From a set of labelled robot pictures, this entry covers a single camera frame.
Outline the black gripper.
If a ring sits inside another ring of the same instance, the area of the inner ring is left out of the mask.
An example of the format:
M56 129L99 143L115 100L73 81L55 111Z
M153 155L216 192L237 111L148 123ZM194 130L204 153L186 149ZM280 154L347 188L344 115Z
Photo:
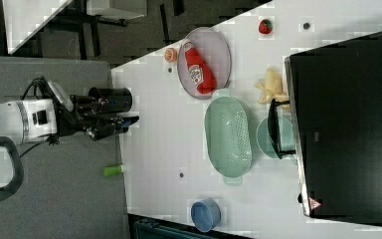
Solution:
M87 119L84 115L114 113L115 102L111 102L107 98L76 95L70 95L69 100L73 105L71 111L62 104L58 104L56 107L58 136L69 136L88 129L91 139L96 141L112 135L126 133L131 125L139 121L139 116L115 117L113 119L98 119L92 125L92 120Z

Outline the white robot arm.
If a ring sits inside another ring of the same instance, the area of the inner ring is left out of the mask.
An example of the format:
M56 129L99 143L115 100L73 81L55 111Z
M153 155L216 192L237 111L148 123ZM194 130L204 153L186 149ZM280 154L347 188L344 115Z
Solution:
M61 137L85 132L93 141L126 133L139 116L117 117L109 112L108 98L70 96L69 109L58 99L11 101L0 104L0 136L16 145L47 142L58 144Z

